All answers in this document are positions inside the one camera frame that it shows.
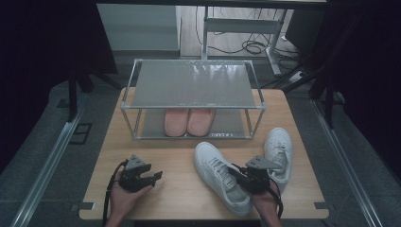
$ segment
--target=shoe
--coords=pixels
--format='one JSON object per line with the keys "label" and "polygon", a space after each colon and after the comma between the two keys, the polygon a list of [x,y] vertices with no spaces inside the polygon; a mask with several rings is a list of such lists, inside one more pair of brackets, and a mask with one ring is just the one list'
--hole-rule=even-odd
{"label": "shoe", "polygon": [[168,136],[182,136],[186,132],[188,109],[166,109],[165,134]]}
{"label": "shoe", "polygon": [[206,135],[215,117],[213,109],[192,109],[189,115],[187,131],[195,136]]}
{"label": "shoe", "polygon": [[195,166],[200,177],[218,193],[234,214],[245,216],[251,212],[253,203],[250,196],[229,174],[228,167],[239,170],[228,163],[217,148],[207,142],[199,143],[195,148]]}
{"label": "shoe", "polygon": [[270,177],[284,193],[292,170],[292,143],[289,134],[282,128],[270,131],[265,141],[265,158],[276,163],[281,169],[268,170]]}

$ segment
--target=black curtain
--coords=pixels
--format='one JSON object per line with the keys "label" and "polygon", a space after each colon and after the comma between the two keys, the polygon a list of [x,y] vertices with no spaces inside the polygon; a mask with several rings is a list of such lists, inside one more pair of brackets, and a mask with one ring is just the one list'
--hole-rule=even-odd
{"label": "black curtain", "polygon": [[30,134],[50,89],[77,74],[117,74],[96,3],[9,0],[0,3],[1,171]]}
{"label": "black curtain", "polygon": [[397,1],[371,1],[336,64],[344,110],[399,179],[400,13]]}

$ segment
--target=gray floor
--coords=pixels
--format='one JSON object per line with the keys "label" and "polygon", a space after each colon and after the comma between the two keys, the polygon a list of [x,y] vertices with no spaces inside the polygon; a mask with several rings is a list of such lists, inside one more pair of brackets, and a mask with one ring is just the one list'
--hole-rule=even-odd
{"label": "gray floor", "polygon": [[[186,58],[197,58],[190,50],[185,50],[185,53],[189,56]],[[110,77],[126,85],[133,58],[150,58],[150,56],[115,56],[119,75]],[[171,58],[171,56],[152,56],[152,58]],[[247,58],[253,60],[260,85],[275,80],[265,58]],[[77,207],[81,205],[85,195],[120,91],[97,77],[92,77],[92,80],[95,89],[88,94],[89,99],[78,125],[80,130],[85,130],[89,124],[91,126],[89,136],[85,140],[82,135],[73,135],[71,142],[76,143],[70,143],[66,147],[28,226],[101,226],[99,220],[80,219]],[[366,207],[367,203],[360,200],[358,191],[353,190],[354,187],[347,181],[347,175],[344,174],[339,162],[339,155],[330,143],[324,124],[320,121],[321,116],[316,114],[316,108],[307,95],[312,82],[287,93],[287,99],[330,215],[326,219],[283,219],[284,226],[374,226],[366,219],[369,214],[366,214],[365,210],[376,211],[381,220],[381,224],[376,226],[401,226],[401,218],[398,216],[401,213],[400,184],[353,126],[343,112],[342,106],[336,105],[333,110],[334,129],[331,133],[335,133],[340,141],[340,147],[373,207]],[[63,105],[65,102],[68,102],[66,82],[53,88],[42,118],[0,176],[0,226],[11,225],[48,154],[56,144],[68,117],[68,108]],[[323,106],[319,100],[316,103],[318,107]],[[132,225],[258,226],[258,222],[235,224],[195,220],[126,221],[123,224],[123,226]]]}

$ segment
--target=pink slipper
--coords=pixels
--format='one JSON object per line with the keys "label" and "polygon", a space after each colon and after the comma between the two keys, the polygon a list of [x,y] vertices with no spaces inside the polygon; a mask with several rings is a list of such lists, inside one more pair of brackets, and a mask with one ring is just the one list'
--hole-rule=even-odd
{"label": "pink slipper", "polygon": [[168,136],[182,136],[186,132],[188,109],[166,109],[165,133]]}
{"label": "pink slipper", "polygon": [[192,109],[188,120],[188,132],[195,136],[206,135],[212,126],[215,112],[213,109]]}

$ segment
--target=white wall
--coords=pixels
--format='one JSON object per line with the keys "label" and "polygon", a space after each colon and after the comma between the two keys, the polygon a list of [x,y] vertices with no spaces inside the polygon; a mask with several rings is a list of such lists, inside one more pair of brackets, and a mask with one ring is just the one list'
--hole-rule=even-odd
{"label": "white wall", "polygon": [[180,49],[180,11],[175,6],[97,4],[113,51]]}

